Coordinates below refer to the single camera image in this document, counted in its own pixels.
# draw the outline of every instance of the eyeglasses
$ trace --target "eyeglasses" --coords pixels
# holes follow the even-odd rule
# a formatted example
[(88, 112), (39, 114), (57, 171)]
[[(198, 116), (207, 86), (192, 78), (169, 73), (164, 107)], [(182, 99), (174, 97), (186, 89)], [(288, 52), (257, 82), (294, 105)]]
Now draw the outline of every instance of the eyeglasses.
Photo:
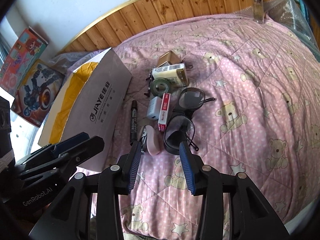
[(195, 135), (195, 126), (191, 121), (192, 115), (204, 103), (214, 100), (215, 98), (205, 99), (205, 93), (198, 88), (186, 88), (182, 91), (164, 132), (166, 151), (179, 155), (179, 145), (182, 141), (187, 141), (195, 151), (199, 150), (192, 141)]

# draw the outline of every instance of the black marker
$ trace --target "black marker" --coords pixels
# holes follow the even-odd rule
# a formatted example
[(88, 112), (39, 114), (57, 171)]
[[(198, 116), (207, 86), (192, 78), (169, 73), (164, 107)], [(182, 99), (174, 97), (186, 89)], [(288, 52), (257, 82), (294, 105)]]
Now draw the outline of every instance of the black marker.
[(134, 141), (138, 140), (137, 112), (138, 112), (138, 104), (136, 100), (133, 100), (131, 104), (130, 145), (132, 145)]

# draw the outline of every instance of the white charger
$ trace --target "white charger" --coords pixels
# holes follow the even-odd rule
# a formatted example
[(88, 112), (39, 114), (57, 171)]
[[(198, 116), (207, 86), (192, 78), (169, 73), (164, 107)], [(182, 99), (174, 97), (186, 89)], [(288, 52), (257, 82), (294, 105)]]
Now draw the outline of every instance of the white charger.
[(161, 103), (162, 103), (162, 98), (160, 97), (155, 97), (150, 100), (148, 111), (147, 111), (147, 118), (149, 120), (154, 121), (159, 119)]

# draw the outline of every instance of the green tape roll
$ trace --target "green tape roll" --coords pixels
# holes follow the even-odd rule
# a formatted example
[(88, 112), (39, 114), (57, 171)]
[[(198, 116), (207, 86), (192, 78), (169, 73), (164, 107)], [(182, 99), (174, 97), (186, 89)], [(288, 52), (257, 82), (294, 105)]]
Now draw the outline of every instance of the green tape roll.
[(164, 93), (171, 93), (171, 84), (165, 78), (156, 78), (150, 85), (151, 93), (155, 97), (161, 97)]

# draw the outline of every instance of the robot toy box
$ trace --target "robot toy box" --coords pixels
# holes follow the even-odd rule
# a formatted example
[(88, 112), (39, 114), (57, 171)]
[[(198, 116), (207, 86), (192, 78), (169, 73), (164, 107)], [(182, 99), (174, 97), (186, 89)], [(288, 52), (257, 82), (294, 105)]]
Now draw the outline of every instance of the robot toy box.
[(22, 80), (11, 110), (31, 124), (40, 127), (55, 99), (64, 76), (39, 59)]
[(14, 97), (25, 75), (47, 45), (48, 43), (34, 30), (25, 29), (0, 70), (0, 87)]

